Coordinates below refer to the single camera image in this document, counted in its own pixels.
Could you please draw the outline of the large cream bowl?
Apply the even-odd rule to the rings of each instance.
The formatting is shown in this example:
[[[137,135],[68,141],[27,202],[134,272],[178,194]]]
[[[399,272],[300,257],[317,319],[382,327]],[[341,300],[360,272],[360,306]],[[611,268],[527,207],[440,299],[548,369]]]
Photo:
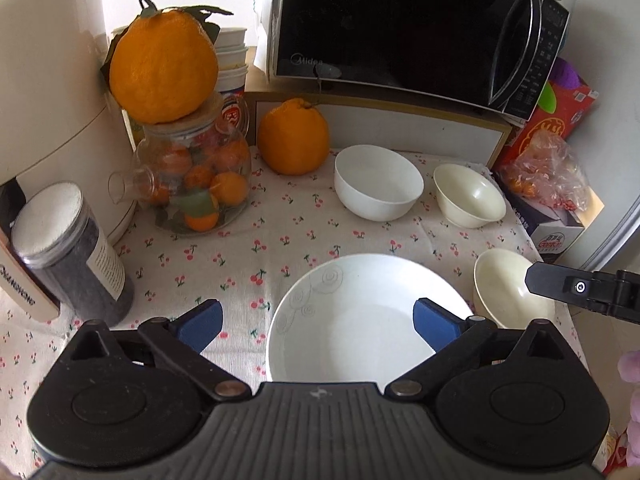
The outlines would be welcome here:
[[[524,330],[535,318],[552,321],[553,300],[532,294],[525,283],[532,263],[517,252],[494,248],[475,261],[473,304],[475,311],[500,328]]]

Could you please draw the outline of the white swirl pattern plate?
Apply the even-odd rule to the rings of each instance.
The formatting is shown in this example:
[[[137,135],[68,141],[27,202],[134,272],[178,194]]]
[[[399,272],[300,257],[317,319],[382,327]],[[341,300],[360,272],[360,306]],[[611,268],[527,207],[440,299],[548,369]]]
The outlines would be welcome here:
[[[434,353],[413,327],[413,306],[422,298],[458,318],[472,313],[443,278],[404,258],[360,254],[317,266],[274,312],[268,379],[385,387]]]

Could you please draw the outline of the small cream bowl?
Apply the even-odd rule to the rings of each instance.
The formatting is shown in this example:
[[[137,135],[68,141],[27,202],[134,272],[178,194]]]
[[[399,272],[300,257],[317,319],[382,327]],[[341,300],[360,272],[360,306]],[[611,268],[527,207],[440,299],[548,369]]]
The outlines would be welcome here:
[[[506,202],[498,188],[473,169],[441,164],[434,170],[433,181],[437,205],[455,226],[479,229],[506,215]]]

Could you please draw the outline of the white ceramic bowl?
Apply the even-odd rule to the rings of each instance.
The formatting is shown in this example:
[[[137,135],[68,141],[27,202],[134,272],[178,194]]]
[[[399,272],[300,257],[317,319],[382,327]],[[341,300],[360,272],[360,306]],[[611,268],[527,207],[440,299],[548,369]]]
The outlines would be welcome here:
[[[344,148],[334,160],[334,188],[356,216],[393,221],[408,214],[424,192],[420,171],[404,156],[374,145]]]

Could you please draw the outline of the dark Ganten water carton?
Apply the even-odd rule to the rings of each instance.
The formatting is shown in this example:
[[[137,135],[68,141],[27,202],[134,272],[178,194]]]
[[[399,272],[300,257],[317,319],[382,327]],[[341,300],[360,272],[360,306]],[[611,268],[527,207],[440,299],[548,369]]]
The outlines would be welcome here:
[[[588,209],[569,211],[552,209],[516,195],[501,181],[498,185],[545,263],[555,263],[604,209],[604,203],[592,188],[588,188]]]

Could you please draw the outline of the plastic bag of fruit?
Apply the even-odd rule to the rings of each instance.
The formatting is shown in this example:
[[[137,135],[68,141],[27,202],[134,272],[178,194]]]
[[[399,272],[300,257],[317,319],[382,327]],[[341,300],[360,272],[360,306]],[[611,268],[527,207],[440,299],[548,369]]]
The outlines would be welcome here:
[[[586,211],[590,206],[586,173],[556,133],[537,131],[524,152],[502,165],[498,175],[511,193],[551,209]]]

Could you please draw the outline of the clear jar dark contents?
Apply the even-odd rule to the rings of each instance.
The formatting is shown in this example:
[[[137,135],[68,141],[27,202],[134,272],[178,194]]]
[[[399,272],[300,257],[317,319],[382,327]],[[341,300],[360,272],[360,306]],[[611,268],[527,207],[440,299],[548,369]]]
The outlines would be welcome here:
[[[15,219],[11,243],[78,318],[114,326],[129,312],[134,283],[76,183],[51,184],[32,196]]]

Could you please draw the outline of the glass jar of tangerines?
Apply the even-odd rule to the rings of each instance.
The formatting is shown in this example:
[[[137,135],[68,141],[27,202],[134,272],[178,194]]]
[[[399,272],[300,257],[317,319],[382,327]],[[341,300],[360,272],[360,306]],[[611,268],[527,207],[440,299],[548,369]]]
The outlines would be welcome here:
[[[248,201],[249,119],[242,96],[213,92],[186,117],[143,124],[131,168],[108,179],[112,201],[134,200],[177,235],[222,228]]]

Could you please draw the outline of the red cardboard gift box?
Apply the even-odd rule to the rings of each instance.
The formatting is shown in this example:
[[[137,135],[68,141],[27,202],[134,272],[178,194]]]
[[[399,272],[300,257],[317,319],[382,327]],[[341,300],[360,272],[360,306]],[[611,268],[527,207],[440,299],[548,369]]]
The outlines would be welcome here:
[[[566,140],[580,122],[572,125],[564,119],[547,115],[537,106],[533,116],[526,122],[524,127],[514,127],[512,129],[492,168],[497,170],[501,166],[510,164],[510,162],[517,159],[526,150],[532,137],[538,131],[548,131]]]

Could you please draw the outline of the white wooden microwave stand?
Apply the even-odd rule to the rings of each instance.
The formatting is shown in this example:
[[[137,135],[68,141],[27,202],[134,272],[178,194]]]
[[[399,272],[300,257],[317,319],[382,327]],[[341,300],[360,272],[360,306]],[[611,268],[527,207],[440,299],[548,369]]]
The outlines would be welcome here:
[[[372,144],[490,167],[511,133],[507,122],[490,113],[339,94],[247,90],[245,99],[252,112],[250,136],[256,134],[265,114],[296,96],[317,107],[326,118],[334,148]]]

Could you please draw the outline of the purple green plush toy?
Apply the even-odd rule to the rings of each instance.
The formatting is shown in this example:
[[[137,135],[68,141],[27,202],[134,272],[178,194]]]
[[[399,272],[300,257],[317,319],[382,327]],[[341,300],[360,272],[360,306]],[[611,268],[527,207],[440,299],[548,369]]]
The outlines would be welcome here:
[[[573,65],[557,58],[537,105],[547,115],[575,125],[589,112],[597,98],[597,92],[578,75]]]

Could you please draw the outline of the large orange on table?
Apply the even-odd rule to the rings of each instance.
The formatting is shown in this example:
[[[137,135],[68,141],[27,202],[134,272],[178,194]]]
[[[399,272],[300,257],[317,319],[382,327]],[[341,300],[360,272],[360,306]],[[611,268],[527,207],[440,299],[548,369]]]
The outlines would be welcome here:
[[[317,107],[295,98],[265,114],[258,125],[256,143],[272,171],[302,176],[316,171],[328,158],[330,129]]]

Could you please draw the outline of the cream air fryer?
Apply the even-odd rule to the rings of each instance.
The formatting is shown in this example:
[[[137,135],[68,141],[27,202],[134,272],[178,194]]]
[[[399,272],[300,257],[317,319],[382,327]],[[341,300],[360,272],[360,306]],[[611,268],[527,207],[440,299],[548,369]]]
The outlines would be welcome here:
[[[101,0],[1,0],[1,286],[39,321],[58,316],[58,300],[28,274],[9,237],[25,203],[60,181],[80,187],[103,231],[79,269],[122,294],[111,307],[84,298],[78,318],[115,325],[134,298],[106,253],[136,208],[107,191],[111,174],[128,168],[132,145],[101,74],[106,54]]]

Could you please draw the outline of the silver refrigerator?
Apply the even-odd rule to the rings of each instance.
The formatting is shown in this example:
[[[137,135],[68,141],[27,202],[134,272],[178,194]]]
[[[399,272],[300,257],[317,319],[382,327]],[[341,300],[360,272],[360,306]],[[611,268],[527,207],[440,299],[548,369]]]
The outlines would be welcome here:
[[[563,55],[599,92],[570,145],[604,207],[560,263],[599,270],[639,233],[639,0],[576,0]]]

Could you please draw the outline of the stack of paper cups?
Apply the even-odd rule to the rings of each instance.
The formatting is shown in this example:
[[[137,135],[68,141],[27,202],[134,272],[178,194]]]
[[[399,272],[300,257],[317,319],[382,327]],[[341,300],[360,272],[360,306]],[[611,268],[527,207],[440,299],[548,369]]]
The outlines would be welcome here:
[[[215,42],[219,74],[216,91],[221,94],[244,90],[248,65],[245,45],[246,29],[243,27],[222,28]]]

